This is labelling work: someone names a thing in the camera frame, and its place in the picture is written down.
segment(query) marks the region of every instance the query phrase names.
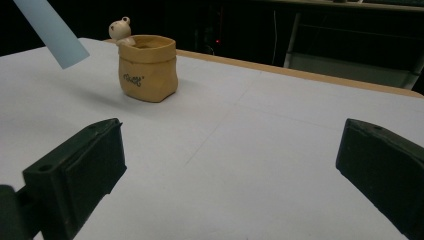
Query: tan ceramic container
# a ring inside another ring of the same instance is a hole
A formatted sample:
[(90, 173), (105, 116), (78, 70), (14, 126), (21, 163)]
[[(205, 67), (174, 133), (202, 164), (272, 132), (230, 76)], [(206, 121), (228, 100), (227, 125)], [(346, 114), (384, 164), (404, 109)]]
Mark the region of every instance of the tan ceramic container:
[(130, 97), (161, 102), (178, 87), (175, 41), (155, 35), (133, 38), (134, 46), (119, 46), (121, 88)]

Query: white figurine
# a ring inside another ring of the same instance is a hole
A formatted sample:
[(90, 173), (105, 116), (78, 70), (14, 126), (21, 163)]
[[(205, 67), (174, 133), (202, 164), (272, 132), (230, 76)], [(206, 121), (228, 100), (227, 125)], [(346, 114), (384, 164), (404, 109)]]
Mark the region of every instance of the white figurine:
[(115, 21), (109, 26), (109, 36), (115, 40), (117, 46), (121, 44), (135, 45), (131, 37), (130, 18), (123, 17), (120, 21)]

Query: table surface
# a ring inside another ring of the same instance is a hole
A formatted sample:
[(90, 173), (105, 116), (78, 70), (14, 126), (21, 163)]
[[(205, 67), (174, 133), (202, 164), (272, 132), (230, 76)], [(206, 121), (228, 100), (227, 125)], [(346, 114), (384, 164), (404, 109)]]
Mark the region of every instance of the table surface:
[(406, 239), (335, 168), (347, 118), (423, 146), (424, 100), (177, 57), (162, 103), (120, 89), (115, 45), (62, 70), (46, 48), (0, 58), (0, 183), (83, 127), (123, 122), (127, 172), (75, 239)]

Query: ceramic pot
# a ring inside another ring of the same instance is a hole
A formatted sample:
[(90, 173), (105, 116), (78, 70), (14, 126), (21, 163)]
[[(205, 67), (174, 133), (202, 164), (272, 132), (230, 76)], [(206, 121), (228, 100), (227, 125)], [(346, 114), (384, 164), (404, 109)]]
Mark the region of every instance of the ceramic pot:
[(125, 94), (161, 102), (178, 87), (176, 45), (170, 38), (134, 35), (135, 45), (119, 45), (119, 82)]

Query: dark background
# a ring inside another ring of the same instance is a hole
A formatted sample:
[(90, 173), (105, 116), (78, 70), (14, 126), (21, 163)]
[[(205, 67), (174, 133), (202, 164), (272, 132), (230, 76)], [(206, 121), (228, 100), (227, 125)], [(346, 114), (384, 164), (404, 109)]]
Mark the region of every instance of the dark background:
[[(298, 53), (410, 72), (424, 54), (422, 12), (248, 0), (49, 2), (77, 37), (108, 39), (108, 26), (128, 16), (134, 35), (162, 35), (175, 39), (179, 49), (276, 66), (284, 64), (296, 13)], [(368, 2), (424, 6), (414, 0)], [(13, 1), (0, 5), (0, 56), (44, 46)], [(423, 82), (421, 76), (413, 90), (424, 93)]]

